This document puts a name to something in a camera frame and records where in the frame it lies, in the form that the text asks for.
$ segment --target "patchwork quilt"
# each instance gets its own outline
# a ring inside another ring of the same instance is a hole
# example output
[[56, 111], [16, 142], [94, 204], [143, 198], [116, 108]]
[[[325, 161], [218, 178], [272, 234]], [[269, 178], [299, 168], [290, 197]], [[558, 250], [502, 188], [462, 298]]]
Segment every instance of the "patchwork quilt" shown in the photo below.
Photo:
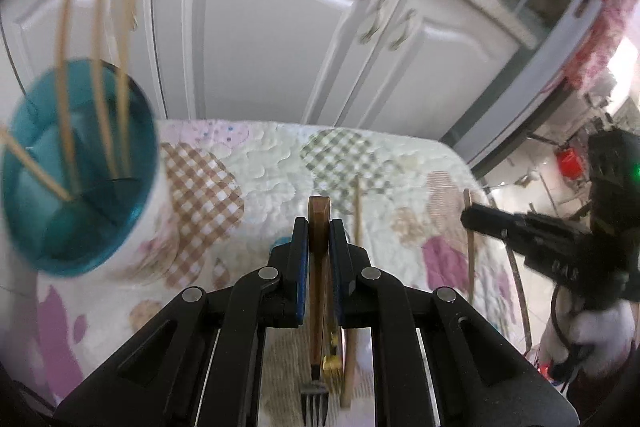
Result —
[[[147, 285], [119, 285], [95, 273], [38, 276], [38, 328], [44, 374], [64, 398], [181, 289], [232, 285], [263, 266], [289, 240], [313, 194], [331, 197], [332, 217], [353, 232], [354, 179], [362, 191], [362, 247], [371, 263], [422, 290], [441, 285], [466, 295], [463, 190], [486, 197], [465, 163], [445, 145], [376, 132], [269, 122], [160, 121], [180, 240], [169, 274]], [[524, 336], [503, 245], [476, 236], [474, 306], [512, 343]], [[329, 425], [373, 425], [366, 334], [358, 354], [355, 399], [341, 411], [331, 397]], [[302, 425], [308, 380], [308, 330], [270, 330], [259, 423]]]

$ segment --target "wooden stick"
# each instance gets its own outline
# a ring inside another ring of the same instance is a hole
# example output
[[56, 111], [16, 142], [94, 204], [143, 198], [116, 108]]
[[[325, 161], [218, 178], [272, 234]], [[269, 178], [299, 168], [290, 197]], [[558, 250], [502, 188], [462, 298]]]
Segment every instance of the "wooden stick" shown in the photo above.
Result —
[[[353, 198], [353, 244], [362, 246], [362, 195], [360, 193], [360, 177], [355, 179]], [[349, 409], [353, 400], [356, 380], [356, 357], [358, 352], [358, 330], [344, 330], [344, 387], [340, 395], [340, 407]]]
[[[463, 197], [465, 198], [465, 208], [471, 206], [471, 191], [465, 188], [463, 191]], [[474, 303], [474, 286], [476, 283], [476, 247], [474, 244], [474, 231], [466, 230], [466, 257], [468, 260], [468, 279], [469, 279], [469, 291], [468, 302]]]
[[331, 201], [325, 196], [309, 198], [309, 318], [311, 322], [309, 356], [311, 380], [320, 380], [322, 335], [328, 272], [329, 214]]
[[12, 154], [20, 160], [20, 163], [22, 163], [45, 188], [48, 188], [62, 201], [71, 201], [73, 199], [66, 189], [59, 185], [57, 181], [35, 162], [31, 155], [11, 136], [11, 133], [9, 133], [9, 130], [4, 125], [0, 125], [0, 139], [4, 141]]
[[134, 17], [136, 0], [124, 0], [124, 12], [120, 23], [118, 50], [120, 67], [116, 73], [116, 113], [118, 133], [120, 134], [120, 153], [122, 166], [126, 176], [131, 174], [131, 157], [129, 150], [129, 27]]
[[529, 320], [529, 309], [527, 308], [527, 298], [524, 295], [524, 288], [522, 287], [522, 279], [520, 277], [520, 268], [518, 268], [516, 256], [513, 254], [513, 250], [511, 250], [510, 247], [508, 247], [507, 245], [504, 245], [504, 247], [507, 251], [509, 264], [511, 265], [513, 282], [516, 284], [516, 293], [518, 294], [518, 303], [520, 304], [520, 315], [522, 316], [522, 329], [524, 330], [525, 351], [523, 355], [526, 355], [533, 346], [533, 338], [531, 336], [531, 322]]
[[63, 158], [66, 172], [69, 176], [71, 190], [80, 192], [80, 178], [76, 166], [76, 145], [74, 143], [71, 115], [69, 113], [69, 93], [67, 86], [66, 70], [66, 42], [69, 33], [69, 12], [71, 0], [64, 0], [62, 5], [62, 17], [58, 29], [58, 49], [56, 54], [56, 103], [58, 109], [58, 127], [60, 129], [60, 143], [62, 145]]
[[102, 149], [107, 160], [107, 167], [111, 178], [118, 177], [116, 160], [113, 155], [113, 140], [111, 139], [111, 129], [109, 125], [109, 112], [107, 101], [104, 97], [104, 70], [100, 59], [100, 49], [102, 47], [102, 23], [104, 19], [104, 2], [96, 0], [94, 19], [94, 42], [91, 60], [91, 81], [94, 89], [95, 116], [100, 128], [100, 139]]

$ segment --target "white cabinet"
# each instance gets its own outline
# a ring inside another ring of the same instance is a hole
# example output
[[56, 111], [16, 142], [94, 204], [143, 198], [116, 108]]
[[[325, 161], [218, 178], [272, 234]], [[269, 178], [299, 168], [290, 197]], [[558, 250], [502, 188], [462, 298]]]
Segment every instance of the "white cabinet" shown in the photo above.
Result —
[[[63, 0], [0, 0], [6, 44], [25, 89], [55, 65]], [[118, 66], [116, 35], [124, 0], [104, 0], [102, 58]], [[90, 57], [95, 0], [72, 0], [68, 58]], [[155, 114], [164, 118], [153, 41], [150, 0], [137, 0], [137, 27], [129, 33], [129, 74], [145, 92]]]
[[20, 82], [15, 78], [14, 68], [4, 45], [4, 39], [0, 36], [0, 123], [9, 125], [16, 107], [22, 101], [22, 96]]
[[517, 47], [464, 0], [401, 0], [338, 124], [440, 139]]
[[168, 116], [333, 125], [397, 3], [153, 0]]

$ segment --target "checkered pattern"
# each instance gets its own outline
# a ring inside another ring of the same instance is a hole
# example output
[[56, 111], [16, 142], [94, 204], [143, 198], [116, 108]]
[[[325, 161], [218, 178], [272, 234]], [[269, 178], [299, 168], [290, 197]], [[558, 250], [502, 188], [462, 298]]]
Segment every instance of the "checkered pattern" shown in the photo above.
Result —
[[300, 157], [314, 176], [314, 189], [321, 196], [329, 196], [332, 207], [344, 214], [353, 213], [356, 175], [360, 176], [363, 193], [385, 194], [391, 187], [387, 175], [398, 169], [392, 161], [381, 164], [371, 142], [346, 129], [315, 133]]
[[[434, 227], [429, 235], [442, 235], [451, 248], [466, 252], [466, 230], [460, 223], [460, 214], [465, 208], [463, 191], [446, 171], [430, 172], [427, 188], [430, 195], [425, 210], [429, 216], [428, 222]], [[482, 201], [482, 198], [472, 191], [471, 200]], [[484, 237], [477, 233], [476, 248], [481, 247], [484, 247]]]
[[222, 288], [226, 288], [230, 285], [231, 274], [220, 259], [216, 259], [216, 262], [213, 265], [213, 277], [211, 280], [213, 282], [214, 290], [222, 290]]
[[186, 143], [163, 143], [162, 157], [180, 232], [166, 285], [182, 289], [197, 279], [207, 248], [239, 224], [244, 201], [236, 179], [212, 154]]

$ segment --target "pink floral fabric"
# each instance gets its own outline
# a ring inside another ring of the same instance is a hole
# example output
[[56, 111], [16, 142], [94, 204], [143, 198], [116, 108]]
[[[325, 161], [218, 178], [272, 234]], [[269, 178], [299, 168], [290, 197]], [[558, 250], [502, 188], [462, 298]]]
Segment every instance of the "pink floral fabric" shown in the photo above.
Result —
[[600, 14], [578, 52], [564, 66], [564, 77], [580, 93], [594, 86], [625, 35], [637, 0], [602, 0]]
[[450, 247], [441, 235], [431, 237], [422, 245], [422, 256], [429, 288], [451, 286], [461, 292], [467, 290], [469, 275], [466, 256]]

